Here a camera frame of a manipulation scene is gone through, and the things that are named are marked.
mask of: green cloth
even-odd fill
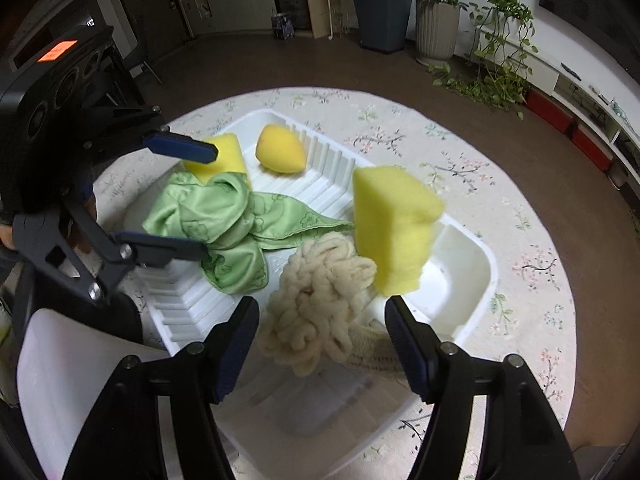
[[[244,173],[219,173],[202,184],[188,172],[174,173],[151,208],[143,228],[152,235],[204,242],[201,263],[218,290],[236,294],[269,281],[262,251],[298,247],[350,222],[316,213],[290,196],[249,189]]]

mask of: round table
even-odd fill
[[[464,140],[413,109],[362,92],[284,88],[207,105],[171,123],[174,132],[205,139],[242,115],[273,108],[364,154],[420,178],[447,203],[447,212],[481,237],[498,261],[500,282],[490,309],[465,344],[473,356],[502,360],[517,352],[538,378],[564,425],[574,392],[575,310],[558,252],[511,179]],[[144,150],[117,160],[95,183],[100,224],[118,228],[124,210],[175,164]],[[148,344],[161,341],[136,279],[124,288],[141,309]],[[476,401],[461,478],[475,478],[484,402]],[[406,478],[431,409],[417,402],[389,432],[342,469],[337,479]],[[242,457],[238,478],[262,476]]]

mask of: orange label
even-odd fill
[[[68,40],[68,41],[60,41],[55,47],[49,50],[44,56],[42,56],[38,63],[42,63],[44,61],[53,61],[62,56],[67,50],[69,50],[72,46],[74,46],[78,40]]]

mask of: sponge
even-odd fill
[[[392,296],[416,290],[444,202],[393,166],[354,170],[353,202],[356,250],[378,266],[378,292]]]
[[[305,147],[287,128],[267,124],[258,137],[255,158],[276,173],[299,173],[306,168]]]
[[[190,160],[184,161],[184,167],[193,173],[201,183],[206,184],[209,179],[219,173],[233,171],[246,174],[242,150],[236,134],[222,134],[205,140],[209,144],[215,144],[218,149],[218,158],[209,164],[200,164]]]

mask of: brown floor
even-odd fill
[[[408,47],[384,56],[351,39],[197,40],[138,79],[174,119],[230,96],[284,86],[371,92],[413,107],[467,140],[514,180],[546,226],[569,277],[578,364],[566,424],[572,447],[626,442],[640,422],[640,250],[629,207],[607,177],[528,110],[524,120],[431,85]]]

